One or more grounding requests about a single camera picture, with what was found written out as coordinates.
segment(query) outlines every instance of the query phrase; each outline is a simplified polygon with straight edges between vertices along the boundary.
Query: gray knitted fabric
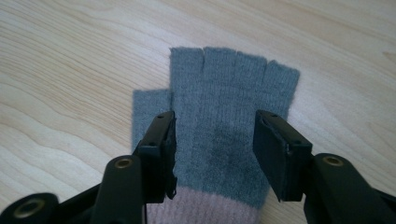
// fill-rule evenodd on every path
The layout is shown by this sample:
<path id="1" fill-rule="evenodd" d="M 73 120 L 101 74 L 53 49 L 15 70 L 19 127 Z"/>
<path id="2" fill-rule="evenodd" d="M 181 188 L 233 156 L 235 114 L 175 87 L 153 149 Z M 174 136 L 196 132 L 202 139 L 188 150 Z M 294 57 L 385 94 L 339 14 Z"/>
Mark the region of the gray knitted fabric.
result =
<path id="1" fill-rule="evenodd" d="M 285 119 L 299 72 L 232 49 L 171 49 L 170 60 L 170 92 L 134 92 L 134 146 L 173 109 L 177 184 L 260 208 L 269 185 L 252 151 L 255 111 Z"/>

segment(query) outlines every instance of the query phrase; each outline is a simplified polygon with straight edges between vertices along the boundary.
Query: wood grain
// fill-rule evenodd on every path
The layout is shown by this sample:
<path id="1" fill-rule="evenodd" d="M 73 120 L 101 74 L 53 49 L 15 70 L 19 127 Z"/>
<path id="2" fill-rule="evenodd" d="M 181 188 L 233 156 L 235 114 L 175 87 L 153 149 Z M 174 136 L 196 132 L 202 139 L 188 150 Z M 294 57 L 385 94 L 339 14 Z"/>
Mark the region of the wood grain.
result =
<path id="1" fill-rule="evenodd" d="M 133 90 L 166 88 L 169 48 L 220 46 L 301 71 L 290 123 L 396 195 L 396 3 L 0 2 L 0 210 L 61 201 L 131 151 Z M 273 192 L 262 223 L 305 223 Z"/>

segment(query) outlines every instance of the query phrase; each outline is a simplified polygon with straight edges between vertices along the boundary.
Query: wooden surface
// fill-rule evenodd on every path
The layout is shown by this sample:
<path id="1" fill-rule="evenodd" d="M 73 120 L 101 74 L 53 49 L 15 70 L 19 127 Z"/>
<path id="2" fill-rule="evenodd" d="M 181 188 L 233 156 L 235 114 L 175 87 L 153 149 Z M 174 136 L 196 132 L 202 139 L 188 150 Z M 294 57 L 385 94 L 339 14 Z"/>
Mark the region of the wooden surface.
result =
<path id="1" fill-rule="evenodd" d="M 169 48 L 230 47 L 301 71 L 290 123 L 396 195 L 396 3 L 0 2 L 0 210 L 61 201 L 131 152 L 133 90 L 166 88 Z M 271 192 L 262 223 L 304 223 Z"/>

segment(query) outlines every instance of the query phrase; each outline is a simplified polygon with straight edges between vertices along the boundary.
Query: wooden table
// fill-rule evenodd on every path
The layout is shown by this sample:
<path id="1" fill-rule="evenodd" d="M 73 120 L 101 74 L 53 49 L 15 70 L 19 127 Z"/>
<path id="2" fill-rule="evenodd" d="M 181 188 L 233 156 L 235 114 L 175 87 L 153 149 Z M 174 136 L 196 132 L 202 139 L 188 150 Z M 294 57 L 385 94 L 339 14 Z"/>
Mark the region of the wooden table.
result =
<path id="1" fill-rule="evenodd" d="M 301 71 L 289 122 L 396 195 L 396 3 L 0 2 L 0 210 L 61 201 L 131 152 L 133 90 L 167 88 L 169 48 L 218 46 Z M 270 192 L 262 223 L 304 223 Z"/>

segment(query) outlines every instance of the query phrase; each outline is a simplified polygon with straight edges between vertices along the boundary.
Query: light wood tabletop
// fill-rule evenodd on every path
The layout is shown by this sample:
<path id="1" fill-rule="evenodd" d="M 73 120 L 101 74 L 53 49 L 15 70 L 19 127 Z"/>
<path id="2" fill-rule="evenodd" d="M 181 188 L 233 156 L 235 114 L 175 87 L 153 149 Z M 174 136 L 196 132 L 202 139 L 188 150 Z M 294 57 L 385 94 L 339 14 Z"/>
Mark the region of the light wood tabletop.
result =
<path id="1" fill-rule="evenodd" d="M 396 195 L 392 0 L 0 2 L 0 210 L 98 184 L 131 153 L 134 90 L 168 88 L 172 47 L 228 47 L 301 72 L 289 122 Z M 262 223 L 305 223 L 271 191 Z"/>

